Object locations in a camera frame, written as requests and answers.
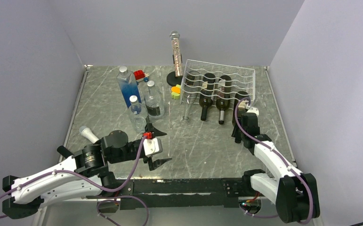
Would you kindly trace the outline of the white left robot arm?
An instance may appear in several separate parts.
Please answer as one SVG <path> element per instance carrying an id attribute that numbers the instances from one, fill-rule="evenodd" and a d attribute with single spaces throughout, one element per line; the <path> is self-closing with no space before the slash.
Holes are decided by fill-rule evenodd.
<path id="1" fill-rule="evenodd" d="M 153 171 L 166 162 L 166 159 L 152 159 L 163 151 L 160 137 L 165 133 L 151 123 L 135 141 L 129 141 L 128 135 L 121 130 L 97 138 L 84 126 L 80 133 L 90 140 L 90 144 L 76 153 L 64 146 L 58 147 L 64 160 L 57 165 L 27 177 L 10 175 L 3 179 L 2 188 L 7 199 L 2 202 L 2 212 L 6 217 L 25 218 L 53 203 L 81 196 L 114 196 L 127 186 L 130 178 L 117 180 L 109 170 L 110 164 L 138 163 L 142 159 Z"/>

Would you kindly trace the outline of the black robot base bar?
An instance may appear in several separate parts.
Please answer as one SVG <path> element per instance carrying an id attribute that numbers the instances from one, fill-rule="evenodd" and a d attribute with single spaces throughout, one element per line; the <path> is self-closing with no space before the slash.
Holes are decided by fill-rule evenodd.
<path id="1" fill-rule="evenodd" d="M 118 197 L 121 210 L 134 210 L 141 199 L 149 208 L 222 206 L 260 210 L 264 196 L 244 187 L 241 178 L 132 179 L 121 190 L 96 198 Z"/>

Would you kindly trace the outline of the green wine bottle brown label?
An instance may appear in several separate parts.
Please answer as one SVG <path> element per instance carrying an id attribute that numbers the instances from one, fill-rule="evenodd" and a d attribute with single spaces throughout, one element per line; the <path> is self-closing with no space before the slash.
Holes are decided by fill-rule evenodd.
<path id="1" fill-rule="evenodd" d="M 218 123 L 223 125 L 225 122 L 225 111 L 230 106 L 230 94 L 231 94 L 231 77 L 228 75 L 222 75 L 218 80 L 216 95 L 216 107 L 219 110 Z"/>

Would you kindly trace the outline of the clear glass wine bottle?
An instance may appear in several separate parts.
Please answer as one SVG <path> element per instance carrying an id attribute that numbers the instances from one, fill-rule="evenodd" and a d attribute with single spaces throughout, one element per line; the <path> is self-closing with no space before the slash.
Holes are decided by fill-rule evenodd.
<path id="1" fill-rule="evenodd" d="M 189 71 L 184 85 L 184 115 L 183 120 L 189 120 L 189 114 L 193 103 L 196 100 L 197 92 L 199 89 L 199 80 L 200 80 L 200 73 L 198 71 Z"/>

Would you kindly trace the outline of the dark green wine bottle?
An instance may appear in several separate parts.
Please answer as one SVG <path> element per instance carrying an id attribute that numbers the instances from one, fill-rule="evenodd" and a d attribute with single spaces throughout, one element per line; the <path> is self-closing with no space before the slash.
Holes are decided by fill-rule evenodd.
<path id="1" fill-rule="evenodd" d="M 202 80 L 202 89 L 199 99 L 199 104 L 202 107 L 201 117 L 200 117 L 201 121 L 206 121 L 208 108 L 213 103 L 212 93 L 214 89 L 215 78 L 216 76 L 214 74 L 206 73 L 204 74 Z"/>

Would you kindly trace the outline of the clear round glass bottle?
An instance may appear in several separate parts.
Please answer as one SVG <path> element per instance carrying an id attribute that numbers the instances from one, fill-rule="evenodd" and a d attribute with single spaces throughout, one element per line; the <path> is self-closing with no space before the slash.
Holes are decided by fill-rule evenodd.
<path id="1" fill-rule="evenodd" d="M 128 108 L 131 126 L 138 133 L 145 133 L 149 123 L 149 116 L 145 106 L 138 101 L 135 95 L 129 98 L 130 106 Z"/>

